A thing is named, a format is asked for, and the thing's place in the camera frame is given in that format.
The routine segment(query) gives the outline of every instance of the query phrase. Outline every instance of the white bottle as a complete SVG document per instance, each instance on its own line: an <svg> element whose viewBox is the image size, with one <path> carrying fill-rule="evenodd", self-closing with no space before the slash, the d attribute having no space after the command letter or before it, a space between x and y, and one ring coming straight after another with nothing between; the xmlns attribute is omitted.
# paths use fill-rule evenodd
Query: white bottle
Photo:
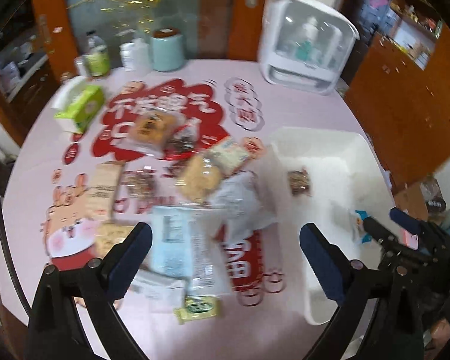
<svg viewBox="0 0 450 360"><path fill-rule="evenodd" d="M120 58L122 59L122 66L125 68L126 71L134 71L135 64L134 64L134 48L135 44L132 42L123 43L120 45Z"/></svg>
<svg viewBox="0 0 450 360"><path fill-rule="evenodd" d="M317 19L310 16L295 34L296 49L293 57L301 61L309 61L313 45L318 37Z"/></svg>
<svg viewBox="0 0 450 360"><path fill-rule="evenodd" d="M142 38L133 40L133 65L135 70L143 75L152 71L148 44Z"/></svg>

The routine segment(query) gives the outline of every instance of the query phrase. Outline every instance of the wooden cabinet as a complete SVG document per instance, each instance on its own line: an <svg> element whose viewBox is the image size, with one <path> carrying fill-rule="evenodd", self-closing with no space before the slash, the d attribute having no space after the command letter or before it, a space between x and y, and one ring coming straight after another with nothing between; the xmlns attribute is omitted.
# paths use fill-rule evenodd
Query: wooden cabinet
<svg viewBox="0 0 450 360"><path fill-rule="evenodd" d="M434 172L450 157L450 30L444 27L425 70L376 36L346 102L396 191Z"/></svg>
<svg viewBox="0 0 450 360"><path fill-rule="evenodd" d="M59 83L47 61L30 77L10 103L25 128L32 128L58 88Z"/></svg>

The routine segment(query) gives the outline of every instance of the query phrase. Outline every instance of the white storage box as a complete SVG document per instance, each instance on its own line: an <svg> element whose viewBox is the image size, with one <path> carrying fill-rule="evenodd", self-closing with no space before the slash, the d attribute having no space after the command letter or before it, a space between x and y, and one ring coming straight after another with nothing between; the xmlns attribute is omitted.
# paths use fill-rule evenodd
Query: white storage box
<svg viewBox="0 0 450 360"><path fill-rule="evenodd" d="M395 206L367 141L359 134L313 128L281 128L270 137L271 146L257 169L274 201L283 257L287 306L305 315L308 323L330 320L336 303L328 300L299 244L300 229L313 222L351 259L376 269L380 246L353 240L349 212L365 210L396 234L403 232L389 219ZM292 196L287 173L309 173L311 196Z"/></svg>
<svg viewBox="0 0 450 360"><path fill-rule="evenodd" d="M258 61L264 78L324 95L335 87L359 33L315 0L266 0Z"/></svg>

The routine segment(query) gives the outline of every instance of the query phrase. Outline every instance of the small box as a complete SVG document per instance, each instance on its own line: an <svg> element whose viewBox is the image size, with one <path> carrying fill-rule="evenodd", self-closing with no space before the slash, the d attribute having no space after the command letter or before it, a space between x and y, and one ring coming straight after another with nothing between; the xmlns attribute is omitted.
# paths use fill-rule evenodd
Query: small box
<svg viewBox="0 0 450 360"><path fill-rule="evenodd" d="M57 112L54 118L63 130L84 133L104 103L102 88L98 85L87 85L73 103L65 110Z"/></svg>

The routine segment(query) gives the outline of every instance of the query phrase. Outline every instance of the plastic bottle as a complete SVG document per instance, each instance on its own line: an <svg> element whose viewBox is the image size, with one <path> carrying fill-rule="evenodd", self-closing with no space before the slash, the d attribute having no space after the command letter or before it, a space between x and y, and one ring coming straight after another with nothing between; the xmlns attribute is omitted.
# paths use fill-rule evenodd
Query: plastic bottle
<svg viewBox="0 0 450 360"><path fill-rule="evenodd" d="M133 40L133 66L141 74L148 74L152 71L148 44L142 38Z"/></svg>
<svg viewBox="0 0 450 360"><path fill-rule="evenodd" d="M295 58L301 61L309 61L313 44L318 37L319 29L317 28L317 19L314 16L310 16L308 21L299 28L296 34L297 48L295 50Z"/></svg>
<svg viewBox="0 0 450 360"><path fill-rule="evenodd" d="M101 77L110 71L110 58L107 45L95 33L96 31L87 32L88 51L85 57L87 58L91 75L93 77Z"/></svg>
<svg viewBox="0 0 450 360"><path fill-rule="evenodd" d="M134 71L134 48L135 44L132 42L123 43L120 45L120 58L122 59L122 66L126 71Z"/></svg>

